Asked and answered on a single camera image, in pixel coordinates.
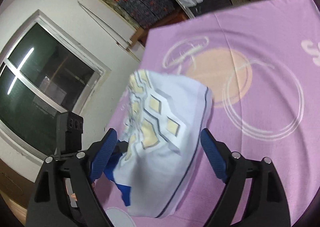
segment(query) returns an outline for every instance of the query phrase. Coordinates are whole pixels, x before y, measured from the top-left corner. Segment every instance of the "window frame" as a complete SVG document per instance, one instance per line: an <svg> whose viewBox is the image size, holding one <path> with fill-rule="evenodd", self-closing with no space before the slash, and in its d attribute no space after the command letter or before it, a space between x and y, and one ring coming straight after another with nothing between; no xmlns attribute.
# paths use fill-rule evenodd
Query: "window frame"
<svg viewBox="0 0 320 227"><path fill-rule="evenodd" d="M94 70L94 74L88 81L87 85L84 87L81 95L76 101L72 112L80 114L86 101L94 92L94 88L103 75L108 75L111 70L105 66L103 63L98 61L88 50L86 50L80 43L78 43L69 34L63 31L57 24L50 20L44 13L37 10L32 14L13 34L9 39L5 47L0 52L0 65L4 63L10 71L18 77L18 79L33 93L47 102L50 106L54 107L60 113L67 112L65 108L60 106L45 93L43 93L39 88L33 85L20 71L15 68L15 66L8 60L9 56L16 48L18 43L27 34L27 32L38 23L43 29L46 30L53 38L55 38L59 43L66 47L71 53L88 65ZM26 156L30 161L41 166L45 158L45 154L38 151L36 148L29 145L23 139L18 137L11 129L9 129L4 122L0 120L0 137L3 138L11 147L16 151Z"/></svg>

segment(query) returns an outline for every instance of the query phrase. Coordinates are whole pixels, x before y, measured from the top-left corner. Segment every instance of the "pink tablecloth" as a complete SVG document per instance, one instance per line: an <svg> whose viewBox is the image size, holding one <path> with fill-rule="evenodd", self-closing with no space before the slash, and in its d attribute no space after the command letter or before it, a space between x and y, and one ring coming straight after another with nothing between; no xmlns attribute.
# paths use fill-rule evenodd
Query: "pink tablecloth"
<svg viewBox="0 0 320 227"><path fill-rule="evenodd" d="M140 65L187 75L212 90L208 128L231 151L254 160L272 158L292 224L320 186L319 41L320 14L312 0L269 0L152 30ZM118 133L126 105L124 94L108 124ZM198 164L176 213L133 217L137 227L204 225L224 185L205 155ZM248 187L234 221L241 218ZM97 195L105 209L125 211L120 192L104 176Z"/></svg>

